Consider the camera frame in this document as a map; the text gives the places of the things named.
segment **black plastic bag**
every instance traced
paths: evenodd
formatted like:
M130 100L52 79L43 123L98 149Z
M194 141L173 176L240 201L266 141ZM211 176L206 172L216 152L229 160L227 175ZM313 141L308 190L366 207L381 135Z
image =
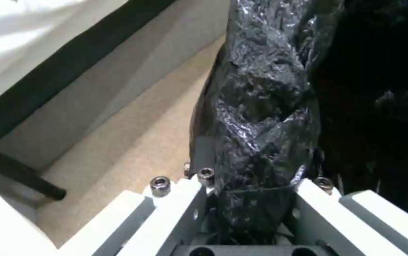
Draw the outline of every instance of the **black plastic bag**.
M408 0L346 1L312 81L324 174L408 212Z
M217 216L227 243L268 244L320 133L308 82L332 42L341 0L232 0L227 40L191 126L214 139Z

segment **hex socket screw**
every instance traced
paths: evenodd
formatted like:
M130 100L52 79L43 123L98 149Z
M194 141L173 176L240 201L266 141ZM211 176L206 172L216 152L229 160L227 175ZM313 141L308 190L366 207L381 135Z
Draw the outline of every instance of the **hex socket screw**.
M165 176L155 177L150 181L150 189L153 196L166 196L171 192L171 181Z
M198 181L206 187L214 185L215 182L215 171L213 168L206 167L198 171Z
M325 193L332 194L332 189L334 189L334 183L332 182L331 179L326 177L318 177L315 178L313 182Z

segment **mounting hole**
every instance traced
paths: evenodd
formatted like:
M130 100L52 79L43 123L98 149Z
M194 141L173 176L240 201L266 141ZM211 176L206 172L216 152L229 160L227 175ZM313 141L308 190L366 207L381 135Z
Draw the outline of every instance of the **mounting hole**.
M191 251L189 256L215 256L215 254L207 247L198 247Z
M308 248L297 248L292 252L292 256L316 256L316 253Z
M300 219L300 211L297 208L292 209L292 215L296 220Z
M199 216L199 211L198 211L198 209L194 209L194 212L193 212L193 220L197 220L197 219L198 219L198 216Z

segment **wrapped object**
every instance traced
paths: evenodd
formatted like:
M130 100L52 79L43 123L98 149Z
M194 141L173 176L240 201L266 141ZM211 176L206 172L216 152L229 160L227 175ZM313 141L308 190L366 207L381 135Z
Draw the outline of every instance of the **wrapped object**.
M346 1L313 81L324 174L408 212L408 0Z
M268 244L320 134L308 80L332 42L341 0L231 0L227 40L195 107L214 139L223 240Z

